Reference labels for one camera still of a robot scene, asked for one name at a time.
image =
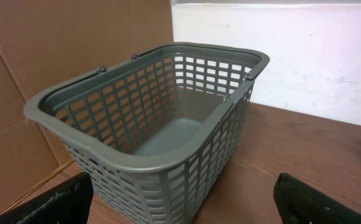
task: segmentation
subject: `basket rim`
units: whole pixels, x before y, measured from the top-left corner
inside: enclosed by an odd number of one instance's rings
[[[266,67],[270,59],[266,54],[255,50],[237,49],[233,47],[222,47],[207,44],[193,44],[188,42],[176,42],[173,44],[163,45],[145,53],[139,54],[138,58],[143,58],[143,55],[149,54],[164,47],[173,46],[198,47],[250,54],[258,57],[260,61],[251,69],[251,71],[249,71],[249,78],[247,78],[247,80],[230,95],[229,100],[214,109],[212,114],[202,124],[194,137],[183,146],[180,146],[171,152],[156,156],[143,157],[125,154],[107,146],[94,137],[91,137],[71,126],[68,126],[61,120],[57,119],[55,116],[51,116],[39,108],[39,105],[44,102],[48,96],[55,93],[56,91],[98,75],[96,70],[84,73],[83,75],[49,87],[36,94],[24,106],[24,115],[27,118],[40,123],[42,126],[59,136],[61,139],[64,139],[68,143],[69,147],[75,147],[76,149],[83,149],[88,151],[99,160],[98,162],[102,163],[101,165],[104,165],[109,169],[116,169],[126,172],[151,173],[177,167],[179,164],[182,164],[186,159],[195,154],[199,149],[204,149],[204,147],[201,146],[205,144],[212,131],[214,131],[218,124],[220,124],[222,118],[230,111],[232,106],[237,103],[244,92],[246,92],[247,89],[253,84],[254,79]],[[131,63],[131,60],[110,67],[108,68],[108,71],[114,70],[128,63]]]

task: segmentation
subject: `brown tabletop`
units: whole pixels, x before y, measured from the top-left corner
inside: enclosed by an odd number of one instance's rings
[[[72,164],[28,200],[76,175]],[[288,172],[361,213],[361,126],[252,103],[235,154],[196,223],[281,223],[273,186]],[[88,223],[130,223],[93,198]]]

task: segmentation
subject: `laundry basket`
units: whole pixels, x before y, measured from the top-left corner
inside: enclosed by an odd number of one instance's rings
[[[174,43],[39,93],[24,114],[59,136],[94,191],[135,223],[190,223],[234,152],[253,50]]]

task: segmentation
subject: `white panel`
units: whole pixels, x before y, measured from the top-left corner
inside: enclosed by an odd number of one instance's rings
[[[271,58],[251,101],[361,125],[361,4],[172,7],[175,41]]]

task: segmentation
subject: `basket bottom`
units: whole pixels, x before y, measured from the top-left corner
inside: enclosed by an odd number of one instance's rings
[[[145,142],[134,155],[156,156],[172,151],[190,140],[201,125],[200,121],[194,119],[177,118]]]

